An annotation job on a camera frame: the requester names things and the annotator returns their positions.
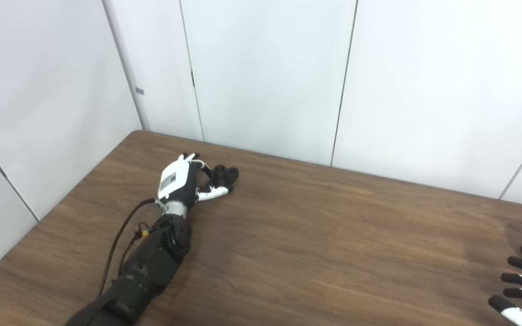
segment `wooden table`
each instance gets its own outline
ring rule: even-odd
[[[0,325],[63,325],[92,301],[125,216],[193,151],[240,180],[190,212],[193,249],[140,326],[507,325],[487,299],[512,270],[522,205],[149,132],[0,261]],[[159,213],[141,209],[115,257]]]

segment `black cord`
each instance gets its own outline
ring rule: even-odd
[[[128,225],[128,222],[132,219],[136,211],[142,206],[145,206],[147,204],[155,202],[154,198],[150,198],[147,200],[141,201],[134,209],[132,209],[132,212],[130,212],[130,215],[124,220],[124,223],[122,223],[122,227],[120,227],[120,230],[118,231],[118,234],[116,235],[116,238],[114,238],[114,242],[112,243],[112,248],[110,248],[110,253],[108,254],[108,261],[106,262],[106,267],[104,268],[104,275],[102,276],[102,281],[100,283],[100,290],[98,291],[98,297],[102,295],[102,292],[104,291],[104,283],[106,283],[106,278],[108,277],[108,270],[110,270],[110,262],[112,262],[112,256],[114,256],[114,250],[116,250],[116,244],[118,244],[118,240],[120,239],[120,235],[122,235],[122,232],[126,228],[126,225]]]
[[[132,239],[130,239],[130,242],[126,246],[126,249],[124,249],[124,253],[122,254],[122,257],[120,258],[120,264],[118,264],[118,276],[122,274],[122,265],[124,265],[124,260],[126,259],[126,255],[128,254],[128,250],[132,248],[132,245],[136,240],[138,240],[140,237],[138,235],[134,235]]]
[[[130,248],[132,248],[134,242],[142,237],[142,225],[146,227],[146,231],[150,232],[150,227],[148,224],[144,223],[143,221],[141,221],[141,223],[138,223],[138,231],[134,232],[134,236],[132,237],[132,239],[130,239],[130,242],[126,246],[126,249],[124,249],[122,257],[120,257],[120,264],[118,264],[118,276],[122,274],[122,266],[124,266],[124,260],[126,259],[128,251],[130,250]]]
[[[146,227],[146,229],[150,231],[150,225],[144,223],[143,221],[141,221],[141,223],[138,223],[138,229],[140,231],[142,231],[142,229],[140,228],[141,225],[144,225]]]

